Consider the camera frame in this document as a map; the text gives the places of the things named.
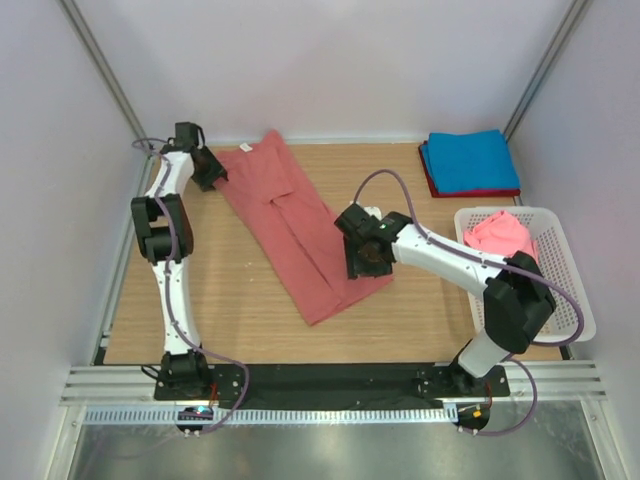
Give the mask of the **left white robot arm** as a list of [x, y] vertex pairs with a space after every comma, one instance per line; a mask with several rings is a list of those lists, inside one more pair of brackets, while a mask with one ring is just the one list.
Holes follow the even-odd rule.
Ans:
[[194, 234], [182, 195], [189, 182], [207, 192], [228, 173], [206, 146], [202, 127], [193, 122], [176, 123], [166, 140], [144, 138], [133, 146], [159, 162], [155, 179], [130, 208], [140, 255], [156, 279], [165, 330], [160, 365], [141, 370], [155, 380], [156, 400], [203, 399], [214, 380], [192, 312], [188, 276]]

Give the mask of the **salmon pink t-shirt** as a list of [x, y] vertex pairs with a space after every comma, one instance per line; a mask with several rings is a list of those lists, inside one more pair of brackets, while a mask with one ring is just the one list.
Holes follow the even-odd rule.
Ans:
[[307, 324], [327, 320], [392, 282], [391, 275], [348, 278], [337, 214], [278, 132], [217, 158], [227, 178], [215, 188], [259, 243]]

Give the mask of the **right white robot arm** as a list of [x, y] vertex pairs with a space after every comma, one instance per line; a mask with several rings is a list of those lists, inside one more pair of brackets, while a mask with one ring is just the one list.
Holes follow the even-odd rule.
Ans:
[[472, 396], [505, 358], [526, 352], [556, 310], [549, 283], [532, 256], [486, 254], [446, 239], [413, 218], [354, 203], [335, 220], [343, 236], [347, 276], [380, 277], [395, 263], [436, 274], [482, 302], [484, 326], [447, 367], [461, 395]]

